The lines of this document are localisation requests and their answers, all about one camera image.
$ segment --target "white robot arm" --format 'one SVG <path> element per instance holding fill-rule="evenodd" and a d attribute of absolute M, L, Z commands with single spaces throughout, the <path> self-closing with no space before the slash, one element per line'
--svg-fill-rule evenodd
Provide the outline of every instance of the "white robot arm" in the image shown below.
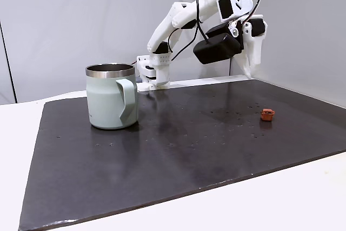
<path fill-rule="evenodd" d="M 143 82 L 148 83 L 148 89 L 165 88 L 169 82 L 169 64 L 171 63 L 171 48 L 179 40 L 182 30 L 196 26 L 197 19 L 205 21 L 213 14 L 219 12 L 221 26 L 207 32 L 208 43 L 200 42 L 194 48 L 197 58 L 203 63 L 225 60 L 239 54 L 236 59 L 244 73 L 251 77 L 255 68 L 261 62 L 261 45 L 265 38 L 267 24 L 262 16 L 254 15 L 251 20 L 242 24 L 253 8 L 252 0 L 198 0 L 199 16 L 197 18 L 197 3 L 175 2 L 165 19 L 153 33 L 147 49 L 150 55 L 137 57 L 137 67 Z M 248 60 L 244 49 L 248 47 Z M 209 53 L 219 52 L 222 58 L 209 59 Z"/>

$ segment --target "stainless steel rim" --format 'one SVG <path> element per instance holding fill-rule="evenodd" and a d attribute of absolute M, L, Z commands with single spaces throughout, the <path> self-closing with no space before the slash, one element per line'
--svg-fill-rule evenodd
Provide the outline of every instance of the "stainless steel rim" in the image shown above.
<path fill-rule="evenodd" d="M 135 74 L 135 67 L 124 63 L 104 63 L 86 67 L 85 73 L 93 78 L 119 78 Z"/>

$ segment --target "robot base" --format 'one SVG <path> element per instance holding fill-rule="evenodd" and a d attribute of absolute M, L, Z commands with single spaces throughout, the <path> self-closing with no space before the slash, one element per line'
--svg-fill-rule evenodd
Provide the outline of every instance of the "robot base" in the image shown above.
<path fill-rule="evenodd" d="M 138 88 L 141 91 L 149 91 L 149 90 L 157 90 L 157 89 L 169 89 L 170 86 L 170 82 L 166 83 L 165 85 L 160 85 L 160 86 L 156 86 L 154 84 L 151 84 L 149 82 L 142 82 L 139 83 Z"/>

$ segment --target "white table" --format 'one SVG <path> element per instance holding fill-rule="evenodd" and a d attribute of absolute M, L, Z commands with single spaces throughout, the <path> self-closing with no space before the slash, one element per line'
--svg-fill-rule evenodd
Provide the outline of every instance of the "white table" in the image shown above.
<path fill-rule="evenodd" d="M 174 82 L 171 87 L 241 80 L 247 79 L 228 76 Z M 78 91 L 0 106 L 0 230 L 18 229 L 45 102 L 84 96 L 85 91 Z M 343 153 L 58 230 L 346 230 L 345 208 L 346 153 Z"/>

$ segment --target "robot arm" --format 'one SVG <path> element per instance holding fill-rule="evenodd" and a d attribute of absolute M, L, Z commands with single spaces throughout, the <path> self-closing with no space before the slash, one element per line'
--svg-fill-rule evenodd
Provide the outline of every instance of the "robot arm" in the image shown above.
<path fill-rule="evenodd" d="M 219 12 L 221 22 L 231 22 L 229 24 L 230 30 L 235 30 L 238 32 L 234 22 L 237 22 L 239 18 L 244 21 L 244 15 L 249 13 L 253 7 L 252 0 L 198 0 L 199 2 L 199 14 L 200 20 L 205 21 L 213 14 Z M 156 28 L 153 33 L 148 45 L 147 49 L 150 55 L 138 56 L 137 57 L 137 67 L 140 73 L 140 76 L 143 82 L 149 83 L 151 86 L 150 89 L 162 88 L 163 85 L 169 82 L 169 65 L 171 63 L 171 52 L 168 48 L 168 43 L 164 42 L 171 35 L 170 38 L 170 47 L 173 46 L 178 41 L 182 30 L 191 29 L 196 25 L 196 16 L 197 16 L 197 5 L 196 1 L 193 3 L 188 2 L 175 2 L 165 19 L 160 23 L 160 25 Z M 246 23 L 243 26 L 243 34 L 244 35 L 244 43 L 249 47 L 250 51 L 250 65 L 240 64 L 244 73 L 247 76 L 251 75 L 252 64 L 255 67 L 255 64 L 260 62 L 260 48 L 261 44 L 258 46 L 258 37 L 253 37 L 251 34 L 252 24 Z M 234 41 L 233 37 L 237 36 L 232 33 L 231 40 Z"/>

